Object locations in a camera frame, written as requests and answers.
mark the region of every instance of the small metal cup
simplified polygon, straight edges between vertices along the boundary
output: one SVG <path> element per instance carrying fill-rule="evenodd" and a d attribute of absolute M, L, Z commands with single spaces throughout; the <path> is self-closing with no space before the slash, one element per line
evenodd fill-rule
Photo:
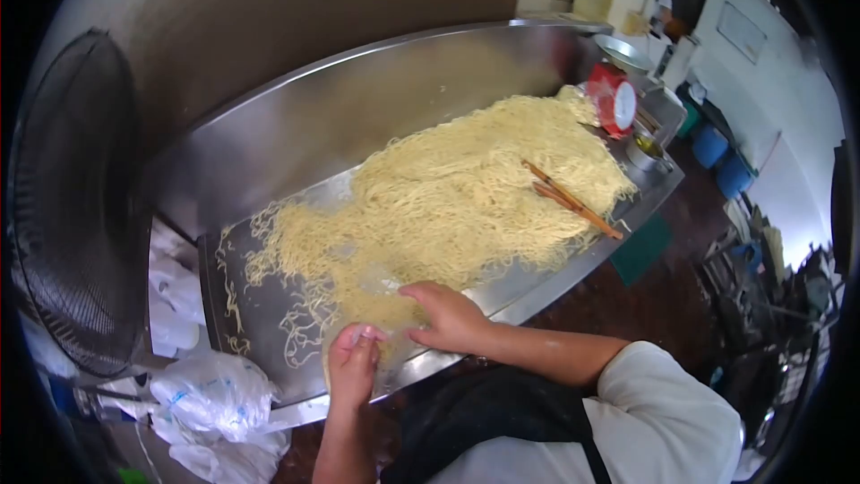
<path fill-rule="evenodd" d="M 637 139 L 642 139 L 647 142 L 647 150 L 640 146 Z M 630 140 L 624 151 L 627 153 L 627 157 L 630 159 L 630 162 L 633 163 L 634 167 L 645 172 L 650 172 L 655 167 L 663 174 L 668 174 L 675 170 L 675 166 L 672 165 L 672 162 L 666 159 L 666 154 L 663 152 L 663 148 L 660 147 L 660 144 L 658 144 L 650 134 L 646 134 L 641 131 L 634 131 L 633 134 L 630 135 Z"/>

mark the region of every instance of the chopsticks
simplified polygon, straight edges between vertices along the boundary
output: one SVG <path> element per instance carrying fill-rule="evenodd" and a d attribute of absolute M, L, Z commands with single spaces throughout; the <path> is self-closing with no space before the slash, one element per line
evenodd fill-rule
<path fill-rule="evenodd" d="M 594 223 L 597 228 L 599 228 L 603 233 L 608 235 L 610 238 L 614 238 L 616 240 L 620 240 L 624 235 L 621 232 L 618 232 L 613 227 L 606 224 L 606 221 L 603 220 L 602 217 L 594 213 L 592 210 L 586 208 L 586 206 L 577 200 L 570 192 L 564 188 L 561 184 L 554 181 L 552 177 L 549 177 L 544 173 L 541 169 L 532 165 L 532 163 L 523 159 L 523 165 L 528 167 L 529 170 L 532 171 L 532 174 L 540 178 L 543 181 L 543 184 L 535 182 L 532 185 L 535 188 L 537 194 L 542 197 L 546 197 L 547 199 L 555 200 L 559 205 L 563 208 L 567 208 L 568 210 L 573 211 L 575 214 L 588 219 L 590 222 Z"/>

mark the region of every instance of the hand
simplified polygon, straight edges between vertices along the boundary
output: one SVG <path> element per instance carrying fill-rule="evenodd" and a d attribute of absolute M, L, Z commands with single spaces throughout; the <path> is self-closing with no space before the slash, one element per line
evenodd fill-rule
<path fill-rule="evenodd" d="M 409 329 L 410 339 L 422 346 L 455 353 L 480 353 L 482 341 L 494 325 L 474 301 L 444 285 L 425 281 L 400 288 L 424 307 L 430 329 Z"/>
<path fill-rule="evenodd" d="M 377 342 L 386 338 L 366 324 L 351 323 L 340 331 L 328 349 L 329 413 L 351 413 L 370 402 L 379 361 Z"/>

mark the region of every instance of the black apron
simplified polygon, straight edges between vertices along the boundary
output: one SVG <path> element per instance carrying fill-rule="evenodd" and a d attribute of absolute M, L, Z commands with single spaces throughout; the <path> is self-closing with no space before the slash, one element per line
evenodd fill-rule
<path fill-rule="evenodd" d="M 400 456 L 382 484 L 421 484 L 468 449 L 496 437 L 579 443 L 597 484 L 611 484 L 582 392 L 510 366 L 458 377 L 431 400 L 408 407 Z"/>

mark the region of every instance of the metal counter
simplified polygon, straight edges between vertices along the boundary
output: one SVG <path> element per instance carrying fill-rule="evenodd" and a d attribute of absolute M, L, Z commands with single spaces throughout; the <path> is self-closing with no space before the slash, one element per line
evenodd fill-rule
<path fill-rule="evenodd" d="M 636 231 L 651 214 L 668 198 L 684 177 L 675 166 L 674 172 L 662 174 L 657 171 L 644 173 L 633 167 L 624 154 L 624 142 L 611 142 L 610 151 L 618 161 L 626 163 L 627 174 L 639 187 L 632 201 L 618 204 L 613 217 L 623 219 L 631 230 Z M 352 171 L 331 177 L 297 195 L 297 198 L 316 205 L 325 205 L 332 199 L 343 199 L 348 195 L 349 178 Z M 475 300 L 481 310 L 494 321 L 519 325 L 543 310 L 572 286 L 579 283 L 598 265 L 603 263 L 629 237 L 622 225 L 616 228 L 623 232 L 622 241 L 602 238 L 585 253 L 574 255 L 560 272 L 525 271 L 514 263 L 501 279 L 464 292 Z M 324 419 L 328 412 L 328 394 L 323 381 L 320 346 L 299 347 L 295 340 L 279 329 L 285 312 L 294 310 L 300 300 L 292 293 L 295 287 L 283 288 L 277 277 L 268 277 L 257 287 L 237 288 L 242 324 L 245 332 L 236 332 L 232 318 L 224 317 L 224 270 L 219 270 L 214 261 L 214 252 L 219 247 L 219 236 L 213 233 L 200 240 L 200 280 L 206 304 L 206 323 L 210 330 L 212 347 L 231 351 L 227 340 L 232 336 L 246 337 L 252 341 L 251 360 L 261 366 L 269 378 L 283 391 L 282 406 L 275 409 L 272 421 L 290 427 Z M 259 242 L 250 237 L 248 221 L 236 225 L 231 233 L 231 247 L 225 249 L 226 275 L 228 281 L 241 281 L 244 262 L 242 254 L 259 248 Z M 308 336 L 315 336 L 317 328 L 311 328 Z M 292 353 L 289 358 L 285 351 Z M 462 355 L 436 350 L 416 351 L 406 361 L 403 369 L 389 382 L 389 388 L 379 393 L 377 400 L 388 394 L 418 382 L 462 359 Z M 285 364 L 286 359 L 304 363 L 297 369 Z"/>
<path fill-rule="evenodd" d="M 303 339 L 317 338 L 318 327 L 309 323 L 301 336 L 293 332 L 292 337 L 279 328 L 288 311 L 300 309 L 302 300 L 293 295 L 297 288 L 282 286 L 279 277 L 267 277 L 259 287 L 245 283 L 243 255 L 260 247 L 250 235 L 249 218 L 269 202 L 294 195 L 322 206 L 343 199 L 354 168 L 391 138 L 514 94 L 550 96 L 564 84 L 584 81 L 600 59 L 589 37 L 609 31 L 591 23 L 513 20 L 429 30 L 356 48 L 226 105 L 150 162 L 142 183 L 145 195 L 175 228 L 198 242 L 212 347 L 232 351 L 233 337 L 248 339 L 247 356 L 283 391 L 271 421 L 295 426 L 322 419 L 328 395 L 322 345 Z M 610 150 L 627 161 L 621 143 L 611 143 Z M 632 166 L 628 174 L 640 193 L 620 203 L 613 216 L 635 230 L 683 175 L 678 169 L 646 175 Z M 226 267 L 219 270 L 219 234 L 234 224 L 224 248 Z M 620 243 L 604 238 L 555 273 L 515 263 L 503 278 L 466 293 L 493 320 L 520 324 L 582 280 Z M 237 332 L 234 318 L 224 316 L 225 285 L 235 288 L 243 333 Z M 415 351 L 387 382 L 388 392 L 461 357 Z"/>

